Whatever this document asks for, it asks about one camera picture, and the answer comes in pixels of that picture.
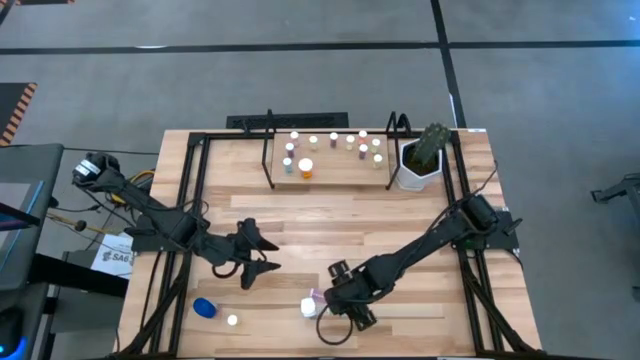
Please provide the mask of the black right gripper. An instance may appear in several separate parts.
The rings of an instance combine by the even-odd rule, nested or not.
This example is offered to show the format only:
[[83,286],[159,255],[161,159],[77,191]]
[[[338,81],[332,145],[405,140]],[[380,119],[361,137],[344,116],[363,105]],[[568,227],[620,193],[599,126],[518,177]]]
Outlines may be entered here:
[[377,319],[369,305],[384,296],[389,276],[384,274],[385,261],[370,258],[354,269],[345,260],[328,267],[332,286],[324,291],[333,315],[346,315],[358,331],[373,326]]

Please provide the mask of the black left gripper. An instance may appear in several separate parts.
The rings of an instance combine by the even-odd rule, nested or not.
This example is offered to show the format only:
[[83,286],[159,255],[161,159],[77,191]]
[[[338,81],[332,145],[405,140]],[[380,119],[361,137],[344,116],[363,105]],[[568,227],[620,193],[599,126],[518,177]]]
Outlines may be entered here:
[[[238,230],[242,236],[260,251],[278,251],[279,247],[264,238],[254,218],[246,218],[238,222]],[[192,251],[207,260],[212,266],[218,267],[227,262],[244,264],[241,274],[241,288],[249,290],[258,275],[275,271],[281,267],[278,263],[269,261],[251,261],[250,248],[241,239],[239,233],[225,236],[198,231],[192,238]]]

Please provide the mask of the blue round cap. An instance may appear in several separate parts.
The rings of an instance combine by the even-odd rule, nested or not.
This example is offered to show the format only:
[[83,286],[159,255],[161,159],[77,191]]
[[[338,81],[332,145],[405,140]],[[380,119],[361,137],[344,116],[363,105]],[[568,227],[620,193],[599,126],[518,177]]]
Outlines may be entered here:
[[219,312],[218,307],[213,302],[202,297],[194,300],[193,310],[197,315],[207,319],[215,318]]

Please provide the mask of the white printed paper sheet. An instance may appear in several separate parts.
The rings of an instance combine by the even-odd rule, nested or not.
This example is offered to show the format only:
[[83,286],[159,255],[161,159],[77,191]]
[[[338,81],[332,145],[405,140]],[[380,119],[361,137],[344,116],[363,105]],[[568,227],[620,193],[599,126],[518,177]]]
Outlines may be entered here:
[[133,238],[126,233],[105,235],[90,269],[129,279],[135,259],[132,242]]

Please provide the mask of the white plant pot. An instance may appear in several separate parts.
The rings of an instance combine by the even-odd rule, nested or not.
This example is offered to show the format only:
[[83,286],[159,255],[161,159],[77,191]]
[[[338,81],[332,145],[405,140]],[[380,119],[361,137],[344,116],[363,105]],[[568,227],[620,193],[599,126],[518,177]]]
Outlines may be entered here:
[[399,170],[395,177],[395,182],[405,191],[420,192],[427,185],[435,183],[442,178],[443,173],[443,150],[440,149],[435,155],[435,164],[425,175],[419,175],[410,170],[406,162],[409,159],[408,151],[418,142],[417,139],[404,142],[400,145]]

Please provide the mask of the black perforated plate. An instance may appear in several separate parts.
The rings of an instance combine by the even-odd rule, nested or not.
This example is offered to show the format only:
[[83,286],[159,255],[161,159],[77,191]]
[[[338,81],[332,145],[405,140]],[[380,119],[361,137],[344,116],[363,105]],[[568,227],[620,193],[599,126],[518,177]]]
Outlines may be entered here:
[[349,128],[347,112],[290,113],[258,115],[230,115],[226,118],[227,129],[265,129],[275,126],[277,129],[294,128]]

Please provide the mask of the black desk beam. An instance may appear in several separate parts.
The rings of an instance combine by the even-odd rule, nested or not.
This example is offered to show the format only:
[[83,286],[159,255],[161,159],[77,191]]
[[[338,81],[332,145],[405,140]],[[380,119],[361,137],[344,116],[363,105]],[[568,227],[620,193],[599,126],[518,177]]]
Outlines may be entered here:
[[114,297],[126,296],[129,281],[50,256],[35,254],[28,272],[30,284],[46,283]]

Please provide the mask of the green cactus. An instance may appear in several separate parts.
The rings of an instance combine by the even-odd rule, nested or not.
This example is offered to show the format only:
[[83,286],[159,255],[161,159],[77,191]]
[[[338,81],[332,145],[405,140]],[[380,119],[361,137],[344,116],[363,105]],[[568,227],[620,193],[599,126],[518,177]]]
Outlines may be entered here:
[[425,128],[410,157],[412,164],[424,167],[443,148],[450,137],[450,129],[441,123],[432,123]]

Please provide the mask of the grey desk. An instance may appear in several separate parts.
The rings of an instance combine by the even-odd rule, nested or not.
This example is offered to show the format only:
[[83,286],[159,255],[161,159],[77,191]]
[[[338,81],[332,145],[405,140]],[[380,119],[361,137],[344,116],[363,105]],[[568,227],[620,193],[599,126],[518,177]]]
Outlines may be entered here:
[[60,144],[0,148],[0,217],[11,207],[39,220],[24,229],[0,225],[0,312],[15,305],[28,282],[62,153]]

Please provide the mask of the dark device blue light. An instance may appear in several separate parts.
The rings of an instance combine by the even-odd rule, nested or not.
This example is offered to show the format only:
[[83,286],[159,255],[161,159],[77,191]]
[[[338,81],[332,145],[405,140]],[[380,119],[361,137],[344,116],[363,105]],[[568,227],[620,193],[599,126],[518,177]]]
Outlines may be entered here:
[[24,313],[19,307],[0,311],[0,360],[23,360],[26,348],[23,320]]

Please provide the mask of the hazard striped floor mat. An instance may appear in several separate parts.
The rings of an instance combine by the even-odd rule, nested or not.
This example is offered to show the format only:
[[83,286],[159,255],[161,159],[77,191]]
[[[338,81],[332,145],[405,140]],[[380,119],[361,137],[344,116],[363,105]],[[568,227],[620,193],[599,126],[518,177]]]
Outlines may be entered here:
[[14,140],[35,95],[37,83],[0,83],[0,147]]

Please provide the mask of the black metal stand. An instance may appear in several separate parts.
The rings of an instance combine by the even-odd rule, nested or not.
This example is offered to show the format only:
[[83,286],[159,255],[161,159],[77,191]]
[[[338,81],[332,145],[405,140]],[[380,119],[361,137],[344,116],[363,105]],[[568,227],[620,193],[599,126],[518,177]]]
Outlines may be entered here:
[[601,204],[626,196],[633,206],[640,208],[640,172],[626,174],[619,183],[604,190],[592,190],[590,194],[594,202]]

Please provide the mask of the wooden shelf black frame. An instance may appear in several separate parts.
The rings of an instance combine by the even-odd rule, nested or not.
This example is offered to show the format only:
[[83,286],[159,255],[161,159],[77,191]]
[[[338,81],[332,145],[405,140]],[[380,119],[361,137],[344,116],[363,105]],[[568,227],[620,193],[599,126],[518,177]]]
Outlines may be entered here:
[[[295,147],[293,161],[293,173],[287,175],[284,171],[283,159],[288,158],[285,150],[287,143],[292,143],[290,133],[299,133],[299,146]],[[412,134],[410,122],[405,114],[390,114],[384,130],[365,130],[368,133],[368,153],[364,160],[358,157],[359,146],[358,133],[353,129],[307,129],[279,130],[275,126],[265,128],[262,151],[262,168],[269,186],[284,185],[327,185],[327,186],[383,186],[390,189],[399,170],[399,140]],[[330,147],[329,135],[337,132],[339,135],[337,147]],[[310,136],[318,137],[318,150],[312,151],[309,144]],[[354,148],[346,150],[346,137],[355,137]],[[375,169],[373,166],[373,154],[370,144],[373,138],[381,141],[377,154],[383,156],[382,166]],[[298,162],[302,158],[310,158],[313,161],[313,176],[311,179],[303,179],[298,168]]]

